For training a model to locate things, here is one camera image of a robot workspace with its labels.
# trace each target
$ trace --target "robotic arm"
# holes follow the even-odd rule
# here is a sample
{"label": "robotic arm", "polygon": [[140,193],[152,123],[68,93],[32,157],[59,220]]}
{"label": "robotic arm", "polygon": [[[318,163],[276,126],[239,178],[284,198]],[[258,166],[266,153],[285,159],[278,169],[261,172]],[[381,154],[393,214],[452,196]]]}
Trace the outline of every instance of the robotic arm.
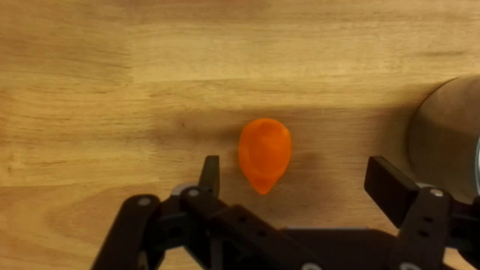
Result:
{"label": "robotic arm", "polygon": [[365,189],[399,228],[276,229],[219,196],[219,157],[209,156],[197,186],[126,199],[93,270],[153,270],[183,246],[209,270],[438,270],[444,247],[480,265],[480,205],[419,187],[383,157],[371,157]]}

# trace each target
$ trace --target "balloon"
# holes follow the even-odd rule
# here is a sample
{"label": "balloon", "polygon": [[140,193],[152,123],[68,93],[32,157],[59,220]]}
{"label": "balloon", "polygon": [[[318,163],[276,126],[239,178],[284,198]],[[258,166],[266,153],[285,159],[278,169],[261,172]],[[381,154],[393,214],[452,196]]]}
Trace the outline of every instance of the balloon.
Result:
{"label": "balloon", "polygon": [[254,189],[266,195],[285,174],[291,157],[291,135],[273,118],[257,118],[242,129],[239,162]]}

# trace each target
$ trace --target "orange balloon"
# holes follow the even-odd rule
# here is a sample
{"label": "orange balloon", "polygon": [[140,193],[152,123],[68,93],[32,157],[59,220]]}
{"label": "orange balloon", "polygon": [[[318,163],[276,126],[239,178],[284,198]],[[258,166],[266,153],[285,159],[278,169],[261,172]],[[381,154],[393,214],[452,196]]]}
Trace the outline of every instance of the orange balloon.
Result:
{"label": "orange balloon", "polygon": [[240,135],[239,162],[254,189],[266,195],[288,168],[291,135],[287,126],[273,118],[248,123]]}

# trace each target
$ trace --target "metal bowl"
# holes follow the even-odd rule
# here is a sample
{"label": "metal bowl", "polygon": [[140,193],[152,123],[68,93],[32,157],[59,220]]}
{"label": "metal bowl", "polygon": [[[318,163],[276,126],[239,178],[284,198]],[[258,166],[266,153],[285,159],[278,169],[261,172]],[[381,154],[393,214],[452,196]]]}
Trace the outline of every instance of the metal bowl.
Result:
{"label": "metal bowl", "polygon": [[410,163],[419,180],[470,202],[480,193],[480,76],[456,78],[429,96],[414,115]]}

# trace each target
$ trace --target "screw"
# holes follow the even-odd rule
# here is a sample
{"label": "screw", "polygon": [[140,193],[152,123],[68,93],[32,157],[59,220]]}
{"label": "screw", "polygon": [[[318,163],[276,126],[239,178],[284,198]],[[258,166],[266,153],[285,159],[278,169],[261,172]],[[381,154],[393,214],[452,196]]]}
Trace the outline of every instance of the screw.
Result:
{"label": "screw", "polygon": [[318,264],[306,262],[302,265],[302,270],[323,270]]}
{"label": "screw", "polygon": [[189,196],[198,196],[198,195],[200,195],[200,190],[198,190],[198,189],[191,189],[191,190],[188,192],[188,195],[189,195]]}
{"label": "screw", "polygon": [[143,198],[140,198],[140,199],[137,201],[137,204],[138,204],[138,205],[143,205],[143,207],[149,205],[150,202],[152,202],[152,198],[150,198],[150,196],[143,196]]}
{"label": "screw", "polygon": [[402,262],[399,270],[422,270],[417,264],[413,262]]}
{"label": "screw", "polygon": [[437,198],[443,198],[444,196],[444,192],[440,190],[440,189],[431,189],[431,193]]}

